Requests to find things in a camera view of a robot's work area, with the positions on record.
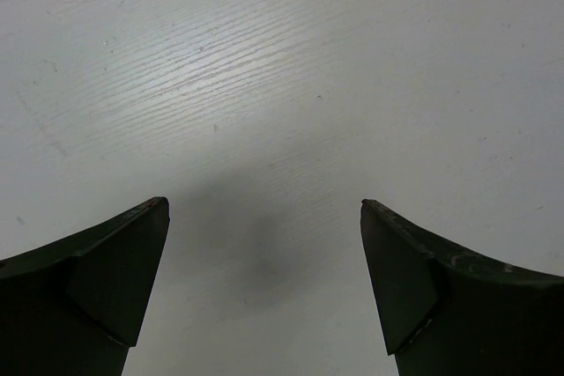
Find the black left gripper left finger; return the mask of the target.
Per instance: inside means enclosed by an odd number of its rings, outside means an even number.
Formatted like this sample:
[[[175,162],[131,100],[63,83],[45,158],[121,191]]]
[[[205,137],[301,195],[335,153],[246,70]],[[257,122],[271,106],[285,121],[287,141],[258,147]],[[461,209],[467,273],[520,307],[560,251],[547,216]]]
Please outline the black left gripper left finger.
[[[120,375],[136,346],[169,227],[154,197],[1,262],[3,375]]]

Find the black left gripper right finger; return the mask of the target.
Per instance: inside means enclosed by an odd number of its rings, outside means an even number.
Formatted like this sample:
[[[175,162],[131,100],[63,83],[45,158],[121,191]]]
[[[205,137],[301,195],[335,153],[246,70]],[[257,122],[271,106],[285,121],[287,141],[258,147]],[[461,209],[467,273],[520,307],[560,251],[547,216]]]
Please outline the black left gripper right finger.
[[[362,204],[360,232],[400,374],[562,374],[561,277],[474,252],[375,200]]]

